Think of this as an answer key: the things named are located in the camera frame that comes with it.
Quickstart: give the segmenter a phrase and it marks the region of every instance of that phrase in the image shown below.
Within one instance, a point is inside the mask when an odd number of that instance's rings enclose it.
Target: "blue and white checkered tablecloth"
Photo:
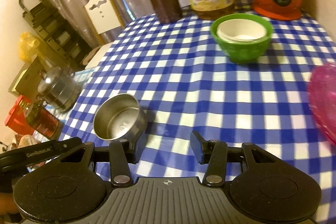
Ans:
[[[238,10],[253,13],[250,0]],[[319,223],[336,223],[336,147],[316,129],[306,93],[315,66],[336,60],[336,46],[308,15],[271,20],[272,45],[257,64],[232,63],[212,39],[211,21],[187,16],[161,25],[154,15],[131,22],[88,80],[61,139],[108,145],[92,132],[99,105],[118,93],[140,102],[149,140],[134,176],[202,178],[206,166],[189,146],[192,130],[230,146],[252,142],[312,176],[322,188]],[[239,174],[234,164],[227,179]],[[109,178],[109,167],[98,173]]]

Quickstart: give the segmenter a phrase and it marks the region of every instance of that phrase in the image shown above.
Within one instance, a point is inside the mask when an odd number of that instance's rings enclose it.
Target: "plastic bag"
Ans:
[[[46,56],[46,52],[51,52],[52,49],[42,39],[29,32],[20,35],[18,50],[20,59],[25,63],[32,63],[36,56],[45,69],[54,67],[58,63],[57,60],[51,60],[50,56]]]

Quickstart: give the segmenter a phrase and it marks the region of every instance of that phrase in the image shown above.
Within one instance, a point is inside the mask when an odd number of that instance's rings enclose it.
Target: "yellow plastic bag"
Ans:
[[[39,38],[24,32],[20,35],[19,40],[19,57],[25,63],[32,63],[33,57],[38,53],[40,45]]]
[[[29,32],[21,34],[18,50],[23,62],[32,63],[37,56],[46,70],[54,66],[67,66],[66,62],[45,41]]]

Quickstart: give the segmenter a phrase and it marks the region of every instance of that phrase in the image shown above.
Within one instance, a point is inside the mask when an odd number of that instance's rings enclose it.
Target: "black robotic gripper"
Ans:
[[[109,147],[83,143],[21,178],[14,200],[24,224],[39,223],[314,223],[318,183],[252,143],[228,147],[193,132],[190,145],[200,164],[198,178],[138,178],[128,164],[142,148],[130,140]],[[96,173],[110,163],[111,181]],[[241,174],[225,181],[226,164],[239,162]]]

